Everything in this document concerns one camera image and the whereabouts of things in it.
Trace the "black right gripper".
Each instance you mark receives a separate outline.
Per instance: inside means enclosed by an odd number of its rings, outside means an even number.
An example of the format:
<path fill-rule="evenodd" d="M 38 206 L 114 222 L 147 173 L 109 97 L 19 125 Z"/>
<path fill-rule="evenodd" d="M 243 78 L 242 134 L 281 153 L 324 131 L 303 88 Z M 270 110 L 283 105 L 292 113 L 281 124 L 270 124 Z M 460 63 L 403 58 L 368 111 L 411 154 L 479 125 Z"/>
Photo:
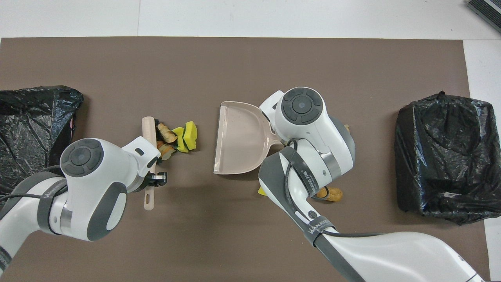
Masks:
<path fill-rule="evenodd" d="M 277 133 L 277 127 L 276 127 L 276 113 L 277 111 L 276 110 L 270 110 L 270 111 L 266 111 L 265 112 L 265 116 L 268 118 L 269 120 L 269 123 L 270 123 L 270 128 L 272 130 L 272 132 L 275 134 L 275 135 L 278 135 Z"/>

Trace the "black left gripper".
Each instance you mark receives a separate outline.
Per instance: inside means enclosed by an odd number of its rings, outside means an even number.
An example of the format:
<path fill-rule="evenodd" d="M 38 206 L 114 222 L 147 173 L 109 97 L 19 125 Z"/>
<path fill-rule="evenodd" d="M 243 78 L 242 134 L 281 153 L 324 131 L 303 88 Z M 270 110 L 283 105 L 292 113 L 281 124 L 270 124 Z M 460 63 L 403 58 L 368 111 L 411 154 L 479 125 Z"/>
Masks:
<path fill-rule="evenodd" d="M 138 192 L 142 191 L 146 187 L 164 186 L 165 184 L 167 184 L 167 182 L 168 174 L 166 172 L 160 172 L 157 174 L 148 172 L 147 175 L 145 175 L 143 182 L 138 187 Z"/>

